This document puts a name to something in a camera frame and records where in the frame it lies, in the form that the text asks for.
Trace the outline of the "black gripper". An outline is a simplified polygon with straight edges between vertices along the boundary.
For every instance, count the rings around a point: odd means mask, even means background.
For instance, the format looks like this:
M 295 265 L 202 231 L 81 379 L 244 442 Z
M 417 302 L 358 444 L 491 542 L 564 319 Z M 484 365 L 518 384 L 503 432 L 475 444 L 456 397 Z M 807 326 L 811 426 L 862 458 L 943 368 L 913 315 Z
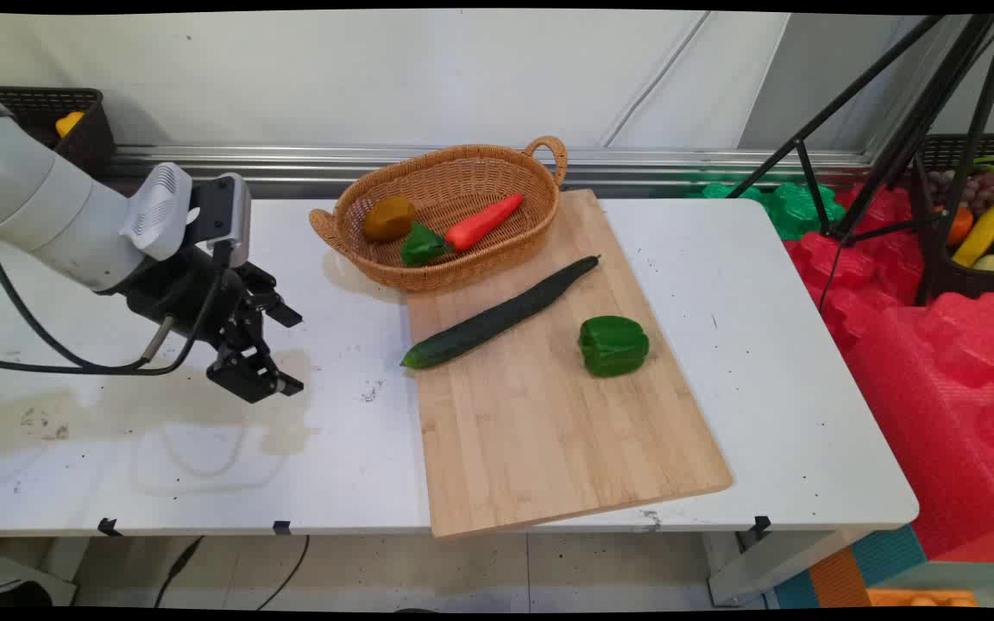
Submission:
M 217 351 L 206 377 L 248 404 L 303 392 L 303 382 L 279 370 L 264 337 L 266 316 L 287 329 L 303 316 L 277 293 L 273 275 L 252 262 L 233 267 L 231 255 L 228 244 L 213 253 L 190 245 L 168 260 L 147 260 L 123 286 L 128 308 L 158 323 L 161 339 L 169 333 L 186 339 L 170 370 L 204 342 Z

